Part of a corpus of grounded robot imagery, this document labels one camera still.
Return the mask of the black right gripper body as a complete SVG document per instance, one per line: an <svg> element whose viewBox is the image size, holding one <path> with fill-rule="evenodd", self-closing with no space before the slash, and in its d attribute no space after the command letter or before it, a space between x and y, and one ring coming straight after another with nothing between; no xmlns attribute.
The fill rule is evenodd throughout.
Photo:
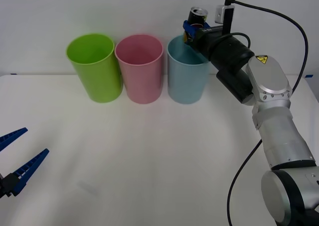
<svg viewBox="0 0 319 226"><path fill-rule="evenodd" d="M222 60L223 55L219 44L222 40L223 25L213 26L210 29L204 29L204 25L192 24L197 27L195 37L192 39L191 47L194 51L196 60Z"/></svg>

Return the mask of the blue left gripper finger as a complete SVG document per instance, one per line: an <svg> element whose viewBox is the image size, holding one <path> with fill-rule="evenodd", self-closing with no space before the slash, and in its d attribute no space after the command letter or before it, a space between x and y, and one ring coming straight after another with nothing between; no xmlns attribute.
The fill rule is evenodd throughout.
<svg viewBox="0 0 319 226"><path fill-rule="evenodd" d="M26 127L8 133L0 137L0 151L4 150L7 146L9 146L12 142L17 140L20 136L26 133L28 129Z"/></svg>
<svg viewBox="0 0 319 226"><path fill-rule="evenodd" d="M40 164L48 155L49 150L44 149L30 161L15 170L13 173L8 174L4 178L4 194L10 197L11 195L17 196L26 186L28 180L38 169Z"/></svg>

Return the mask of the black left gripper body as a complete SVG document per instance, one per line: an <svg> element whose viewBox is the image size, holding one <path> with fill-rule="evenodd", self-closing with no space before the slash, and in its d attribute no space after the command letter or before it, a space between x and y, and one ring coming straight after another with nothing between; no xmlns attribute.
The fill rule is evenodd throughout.
<svg viewBox="0 0 319 226"><path fill-rule="evenodd" d="M4 177L2 174L0 174L0 197L2 198L3 196L10 197L10 191L6 185L6 182L4 181Z"/></svg>

